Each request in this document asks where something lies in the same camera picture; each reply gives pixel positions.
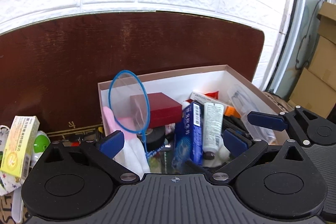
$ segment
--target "roll of tape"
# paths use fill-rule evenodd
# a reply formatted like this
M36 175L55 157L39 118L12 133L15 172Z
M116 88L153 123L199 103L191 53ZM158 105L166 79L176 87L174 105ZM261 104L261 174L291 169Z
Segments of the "roll of tape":
M141 134L138 134L138 138L142 140ZM166 130L165 127L156 127L156 128L148 128L146 130L146 144L147 151L153 151L160 148L165 142L166 138Z

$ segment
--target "black gripper base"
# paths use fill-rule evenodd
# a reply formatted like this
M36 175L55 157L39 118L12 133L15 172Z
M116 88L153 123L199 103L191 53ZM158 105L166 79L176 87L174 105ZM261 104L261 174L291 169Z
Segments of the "black gripper base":
M32 217L28 224L60 224ZM69 224L322 224L318 217L299 221L264 218L242 205L228 186L215 186L203 175L148 174L119 188L112 201L92 215Z

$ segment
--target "dark brown wooden panel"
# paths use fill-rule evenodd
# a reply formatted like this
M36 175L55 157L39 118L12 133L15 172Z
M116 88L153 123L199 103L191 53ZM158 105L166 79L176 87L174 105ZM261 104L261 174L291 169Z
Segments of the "dark brown wooden panel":
M61 18L0 36L0 124L37 115L46 132L101 123L97 83L144 73L228 64L251 80L260 30L179 13Z

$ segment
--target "cardboard box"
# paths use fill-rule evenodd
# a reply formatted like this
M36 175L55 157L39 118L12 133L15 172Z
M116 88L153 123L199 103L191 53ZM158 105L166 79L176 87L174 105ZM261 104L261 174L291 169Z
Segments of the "cardboard box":
M308 70L336 90L336 44L320 37Z
M290 100L326 118L336 103L336 91L305 68Z
M1 161L3 172L22 179L28 176L39 125L36 116L15 116Z
M323 2L318 19L320 19L318 33L336 44L336 5Z
M281 112L281 109L274 102L228 65L151 73L140 75L139 79L143 83L147 93L162 92L179 103L189 99L193 91L203 94L219 91L218 99L222 102L227 102L229 100L227 90L234 85L239 85L261 112L270 114ZM109 105L108 91L110 83L111 81L98 83L101 116L104 130L107 134L109 134L109 128L102 108ZM275 131L274 134L277 138L277 144L283 144L288 139L286 131Z

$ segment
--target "brown cardboard box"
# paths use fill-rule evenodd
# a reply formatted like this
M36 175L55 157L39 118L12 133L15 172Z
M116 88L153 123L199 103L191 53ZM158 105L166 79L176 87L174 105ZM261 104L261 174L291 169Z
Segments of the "brown cardboard box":
M323 2L318 18L320 19L318 33L336 44L336 5Z
M290 100L326 118L336 103L336 91L305 68Z
M228 65L170 70L147 75L140 75L147 93L163 92L181 103L190 98L193 91L201 93L219 91L219 100L229 100L227 90L239 85L258 106L261 112L281 112L281 108L263 92ZM111 81L98 83L101 115L106 133L109 128L103 114L103 107L108 106L108 90ZM283 144L288 138L287 132L274 131L277 144Z
M336 90L336 44L320 37L309 71Z

